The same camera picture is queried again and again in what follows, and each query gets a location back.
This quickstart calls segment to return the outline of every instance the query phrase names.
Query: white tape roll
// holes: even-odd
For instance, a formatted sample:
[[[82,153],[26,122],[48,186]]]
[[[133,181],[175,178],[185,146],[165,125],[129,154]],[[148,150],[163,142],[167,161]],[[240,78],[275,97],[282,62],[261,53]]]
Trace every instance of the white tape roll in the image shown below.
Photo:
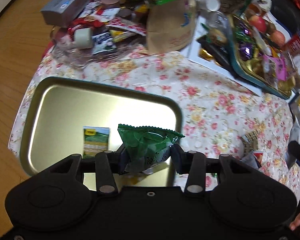
[[[78,29],[74,32],[74,45],[77,49],[93,47],[91,28]]]

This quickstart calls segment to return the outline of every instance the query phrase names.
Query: jar lid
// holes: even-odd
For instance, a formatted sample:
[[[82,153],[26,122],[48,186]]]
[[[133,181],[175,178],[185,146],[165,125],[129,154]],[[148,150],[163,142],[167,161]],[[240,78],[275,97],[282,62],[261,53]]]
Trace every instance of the jar lid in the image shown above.
[[[112,5],[118,3],[120,0],[101,0],[101,3],[106,5]]]
[[[121,18],[129,18],[131,17],[132,11],[129,10],[128,8],[121,8],[120,11],[118,12],[117,16]]]

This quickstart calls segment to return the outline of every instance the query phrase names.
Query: yellow label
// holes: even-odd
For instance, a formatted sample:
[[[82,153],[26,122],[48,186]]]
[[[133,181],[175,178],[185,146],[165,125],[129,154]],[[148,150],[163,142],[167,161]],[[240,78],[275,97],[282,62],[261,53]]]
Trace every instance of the yellow label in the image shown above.
[[[111,33],[111,35],[112,35],[113,38],[114,38],[115,36],[124,34],[124,32],[122,32],[122,31],[115,31],[115,30],[110,30],[110,33]]]
[[[139,8],[136,9],[136,12],[146,13],[148,9],[149,9],[149,7],[145,4],[143,4]]]
[[[94,130],[94,129],[85,129],[84,134],[85,135],[96,135],[96,130]]]

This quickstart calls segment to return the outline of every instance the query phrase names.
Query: tray of snacks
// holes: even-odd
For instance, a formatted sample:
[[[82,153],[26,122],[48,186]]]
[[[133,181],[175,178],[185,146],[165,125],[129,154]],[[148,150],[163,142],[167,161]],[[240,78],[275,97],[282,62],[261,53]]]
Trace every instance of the tray of snacks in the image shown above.
[[[288,99],[296,73],[290,53],[243,19],[229,15],[231,65],[242,78],[280,98]]]

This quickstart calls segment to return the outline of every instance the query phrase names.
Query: chocolate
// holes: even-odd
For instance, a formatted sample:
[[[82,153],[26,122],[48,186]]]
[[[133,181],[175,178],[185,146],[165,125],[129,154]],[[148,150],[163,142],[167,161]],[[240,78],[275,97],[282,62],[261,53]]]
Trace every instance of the chocolate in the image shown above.
[[[132,18],[132,11],[127,8],[121,8],[117,14],[118,17],[126,20],[131,20]]]
[[[246,32],[245,29],[242,30],[238,27],[235,28],[235,38],[237,41],[242,41],[242,42],[249,42],[249,43],[253,43],[252,38],[250,38]]]
[[[239,27],[245,35],[248,35],[248,36],[252,35],[251,31],[248,29],[248,27],[244,23],[240,22]]]
[[[101,3],[104,5],[105,9],[120,7],[120,0],[101,0]]]
[[[205,60],[208,60],[208,61],[214,59],[213,55],[211,55],[210,53],[208,53],[205,49],[200,49],[199,50],[199,57],[201,57],[201,58],[203,58]]]
[[[252,59],[253,57],[253,44],[252,43],[242,43],[239,45],[239,54],[243,61]]]

